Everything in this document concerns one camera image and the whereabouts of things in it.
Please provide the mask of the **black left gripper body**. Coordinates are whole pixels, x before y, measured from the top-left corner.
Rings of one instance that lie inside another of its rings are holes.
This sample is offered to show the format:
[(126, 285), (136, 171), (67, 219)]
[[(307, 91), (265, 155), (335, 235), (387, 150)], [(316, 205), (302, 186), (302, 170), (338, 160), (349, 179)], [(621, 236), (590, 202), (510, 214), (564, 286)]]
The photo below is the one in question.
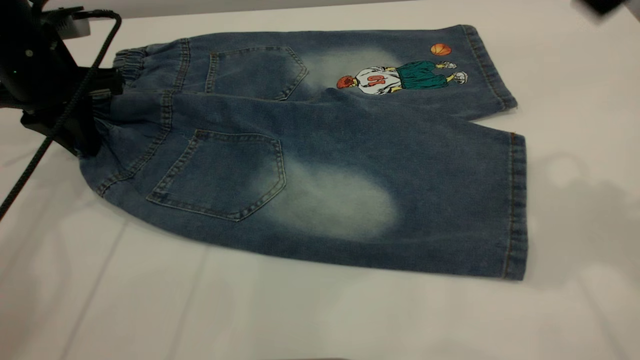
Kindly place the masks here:
[[(94, 98), (99, 96), (120, 95), (122, 93), (122, 75), (116, 68), (99, 68), (93, 76), (87, 91), (71, 110), (61, 130), (54, 136), (54, 142), (67, 151), (77, 151), (75, 135), (77, 134), (77, 119), (82, 117), (94, 118)], [(67, 101), (45, 109), (23, 111), (21, 125), (23, 127), (50, 136), (56, 121), (66, 109)]]

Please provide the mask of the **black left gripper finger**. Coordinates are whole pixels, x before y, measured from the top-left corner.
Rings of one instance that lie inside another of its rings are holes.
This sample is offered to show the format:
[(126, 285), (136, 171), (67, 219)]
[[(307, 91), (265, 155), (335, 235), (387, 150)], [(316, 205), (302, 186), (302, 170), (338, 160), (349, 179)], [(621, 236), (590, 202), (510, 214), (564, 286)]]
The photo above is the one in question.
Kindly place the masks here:
[(102, 139), (94, 117), (79, 117), (76, 123), (75, 147), (78, 153), (87, 157), (95, 157), (102, 146)]

